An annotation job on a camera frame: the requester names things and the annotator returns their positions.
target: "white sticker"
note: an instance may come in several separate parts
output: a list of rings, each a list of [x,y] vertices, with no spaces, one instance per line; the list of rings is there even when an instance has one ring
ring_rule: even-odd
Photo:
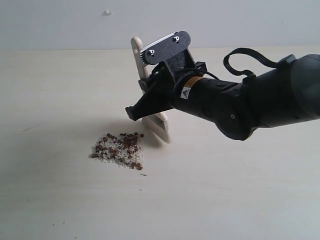
[[[188,99],[191,88],[184,86],[181,91],[181,98]]]

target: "pile of seeds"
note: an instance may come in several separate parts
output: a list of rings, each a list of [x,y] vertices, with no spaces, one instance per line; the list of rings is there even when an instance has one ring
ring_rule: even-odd
[[[118,136],[108,133],[98,139],[90,156],[102,163],[113,162],[119,166],[142,170],[143,148],[140,139],[143,137],[143,134],[137,132],[120,133]]]

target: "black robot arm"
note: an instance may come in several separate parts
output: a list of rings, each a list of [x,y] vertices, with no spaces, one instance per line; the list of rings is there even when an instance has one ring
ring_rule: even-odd
[[[164,39],[152,46],[152,54],[148,48],[141,53],[144,63],[156,67],[149,78],[140,79],[145,94],[126,108],[130,119],[177,109],[215,123],[230,139],[244,141],[258,128],[320,118],[320,55],[289,55],[273,62],[252,49],[237,48],[223,60],[229,72],[246,76],[236,83],[220,80],[207,72],[204,62],[194,62],[187,32],[174,37],[179,42]],[[259,76],[237,71],[229,64],[234,54],[249,55],[273,69]]]

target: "white table surface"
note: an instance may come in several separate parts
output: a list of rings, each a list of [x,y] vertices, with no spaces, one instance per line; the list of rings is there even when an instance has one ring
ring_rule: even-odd
[[[278,61],[320,46],[257,47]],[[232,48],[192,49],[223,80]],[[235,68],[268,71],[248,56]],[[141,96],[130,50],[0,53],[1,240],[318,240],[320,121],[228,139],[167,112],[171,144],[128,119]],[[89,159],[110,132],[144,132],[144,169]]]

